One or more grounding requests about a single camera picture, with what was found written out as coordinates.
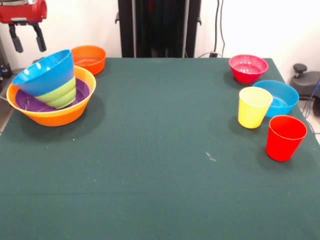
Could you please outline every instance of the yellow cup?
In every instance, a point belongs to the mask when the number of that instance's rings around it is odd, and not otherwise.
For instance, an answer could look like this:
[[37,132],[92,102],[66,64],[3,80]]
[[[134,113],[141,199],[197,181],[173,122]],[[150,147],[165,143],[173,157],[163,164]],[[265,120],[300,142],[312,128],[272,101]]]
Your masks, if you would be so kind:
[[239,92],[239,123],[248,129],[255,129],[260,126],[264,119],[273,97],[267,90],[249,86]]

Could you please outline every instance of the electrical cord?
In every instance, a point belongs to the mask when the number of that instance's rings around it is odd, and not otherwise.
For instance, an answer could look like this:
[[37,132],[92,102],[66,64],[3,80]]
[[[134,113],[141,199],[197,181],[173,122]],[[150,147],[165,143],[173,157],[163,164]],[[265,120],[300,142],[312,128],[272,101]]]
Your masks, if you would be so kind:
[[218,0],[218,4],[216,6],[216,12],[215,12],[215,36],[214,36],[214,52],[217,50],[217,33],[218,33],[218,11],[219,11],[219,5],[220,1]]
[[225,46],[226,46],[226,43],[225,43],[225,39],[224,39],[224,35],[222,33],[222,8],[224,6],[224,0],[221,0],[221,9],[220,9],[220,33],[221,33],[221,39],[222,39],[222,42],[223,42],[223,47],[222,47],[222,56],[224,55],[224,51],[225,51]]
[[314,98],[315,94],[318,92],[319,88],[320,88],[320,80],[316,84],[316,86],[315,86],[311,96],[309,97],[308,101],[303,106],[302,114],[304,114],[304,112],[306,110],[305,115],[304,115],[305,118],[308,118],[310,116],[310,113],[311,113],[311,102],[312,102],[312,99]]
[[306,121],[306,122],[308,123],[308,125],[309,125],[309,127],[310,127],[310,129],[311,129],[311,131],[312,131],[312,133],[314,135],[319,135],[320,134],[320,132],[315,132],[314,127],[311,125],[311,123],[309,121]]
[[0,99],[8,102],[8,100],[7,100],[5,97],[3,97],[3,96],[0,96]]
[[218,52],[215,52],[215,51],[209,51],[209,52],[206,52],[206,53],[204,53],[204,54],[201,54],[200,56],[198,56],[198,59],[200,59],[200,58],[202,58],[204,55],[207,55],[207,54],[218,54],[220,57],[224,57],[224,56],[222,56],[220,53],[218,53]]

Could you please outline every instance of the blue bowl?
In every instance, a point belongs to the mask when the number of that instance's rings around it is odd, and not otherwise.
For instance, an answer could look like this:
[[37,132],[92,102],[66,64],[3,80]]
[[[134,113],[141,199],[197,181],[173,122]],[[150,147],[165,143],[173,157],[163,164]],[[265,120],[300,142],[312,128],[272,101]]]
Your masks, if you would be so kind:
[[270,118],[288,115],[299,101],[298,92],[292,86],[280,81],[258,81],[253,86],[265,89],[273,96],[271,106],[266,113],[266,116]]
[[75,76],[70,50],[58,51],[32,64],[19,73],[12,84],[34,97],[47,94]]

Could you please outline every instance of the red cup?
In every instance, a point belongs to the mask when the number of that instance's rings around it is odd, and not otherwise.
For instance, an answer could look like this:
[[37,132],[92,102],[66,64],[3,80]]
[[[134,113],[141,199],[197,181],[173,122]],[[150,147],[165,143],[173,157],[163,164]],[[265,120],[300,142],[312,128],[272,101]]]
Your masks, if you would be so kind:
[[278,162],[288,161],[307,133],[306,125],[293,116],[278,115],[271,118],[266,154]]

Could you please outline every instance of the purple bowl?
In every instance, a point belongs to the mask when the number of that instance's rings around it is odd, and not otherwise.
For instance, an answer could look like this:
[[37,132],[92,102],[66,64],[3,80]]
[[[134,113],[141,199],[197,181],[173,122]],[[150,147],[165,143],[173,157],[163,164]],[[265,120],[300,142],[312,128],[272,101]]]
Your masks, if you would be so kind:
[[[89,96],[89,94],[90,94],[89,87],[82,80],[77,78],[76,82],[75,82],[75,87],[76,87],[75,100],[73,101],[73,103],[71,103],[70,105],[68,105],[62,109],[66,109],[66,108],[69,108],[73,105],[76,105],[77,103],[80,103],[82,100],[84,100],[86,97]],[[57,109],[50,107],[47,104],[45,104],[44,102],[35,99],[30,94],[28,94],[20,89],[18,90],[18,92],[15,95],[15,103],[22,110],[26,110],[26,111],[30,111],[30,112],[57,111]]]

